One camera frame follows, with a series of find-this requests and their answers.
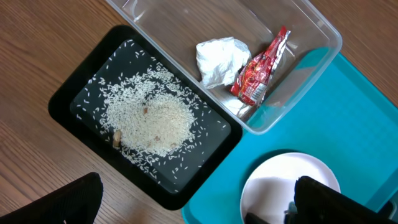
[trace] white bowl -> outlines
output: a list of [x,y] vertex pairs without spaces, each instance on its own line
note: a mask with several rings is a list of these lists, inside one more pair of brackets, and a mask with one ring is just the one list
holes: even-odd
[[254,170],[241,196],[241,218],[251,212],[270,224],[283,224],[285,211],[294,202],[294,186],[302,176],[309,176],[340,193],[333,172],[319,159],[291,152],[274,156]]

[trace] crumpled white tissue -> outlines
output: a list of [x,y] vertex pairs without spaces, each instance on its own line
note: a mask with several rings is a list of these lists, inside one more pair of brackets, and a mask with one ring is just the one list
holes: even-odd
[[235,82],[238,70],[251,59],[247,45],[233,37],[213,39],[197,45],[197,62],[206,88]]

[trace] clear plastic container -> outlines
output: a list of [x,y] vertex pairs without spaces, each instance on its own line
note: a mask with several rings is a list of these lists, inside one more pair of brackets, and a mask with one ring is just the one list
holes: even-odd
[[[253,134],[264,134],[289,112],[342,46],[338,31],[307,0],[107,2]],[[230,86],[207,90],[199,83],[195,48],[198,43],[234,37],[247,44],[255,56],[266,49],[283,25],[292,32],[269,85],[268,96],[260,108],[244,105],[229,93]]]

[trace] red snack packet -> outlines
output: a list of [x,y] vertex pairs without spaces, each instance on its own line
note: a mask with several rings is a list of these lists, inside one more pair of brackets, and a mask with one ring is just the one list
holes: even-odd
[[285,50],[290,31],[282,26],[268,49],[254,57],[239,74],[231,93],[248,105],[260,105],[264,101],[267,85]]

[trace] brown wooden surface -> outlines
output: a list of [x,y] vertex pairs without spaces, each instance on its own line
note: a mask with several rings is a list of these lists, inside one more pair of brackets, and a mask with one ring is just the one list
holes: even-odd
[[[342,53],[398,105],[398,2],[313,0]],[[97,223],[181,223],[51,119],[55,90],[116,24],[105,1],[0,1],[0,216],[91,171],[104,183]]]

